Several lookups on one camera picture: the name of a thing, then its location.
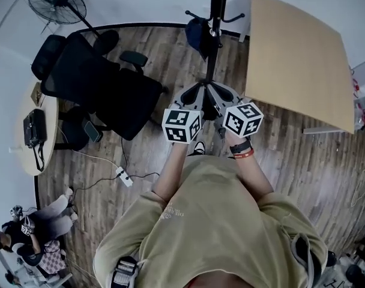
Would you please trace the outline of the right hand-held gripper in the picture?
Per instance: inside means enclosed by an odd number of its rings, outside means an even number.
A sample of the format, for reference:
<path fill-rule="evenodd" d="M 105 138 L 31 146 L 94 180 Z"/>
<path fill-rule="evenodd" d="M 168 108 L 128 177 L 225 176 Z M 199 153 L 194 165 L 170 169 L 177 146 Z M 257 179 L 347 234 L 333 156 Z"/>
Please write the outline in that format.
<path fill-rule="evenodd" d="M 257 133 L 264 114 L 248 98 L 243 98 L 229 86 L 219 82 L 207 85 L 207 93 L 216 111 L 214 127 L 223 139 L 228 130 L 239 138 Z"/>

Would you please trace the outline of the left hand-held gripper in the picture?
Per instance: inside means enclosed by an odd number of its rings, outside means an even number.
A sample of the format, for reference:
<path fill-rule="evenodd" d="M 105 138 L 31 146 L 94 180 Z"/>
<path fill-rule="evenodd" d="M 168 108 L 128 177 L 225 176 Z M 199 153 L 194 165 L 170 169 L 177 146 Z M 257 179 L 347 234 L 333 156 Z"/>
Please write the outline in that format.
<path fill-rule="evenodd" d="M 168 142 L 190 144 L 198 135 L 204 117 L 204 92 L 204 85 L 196 83 L 176 93 L 161 123 Z"/>

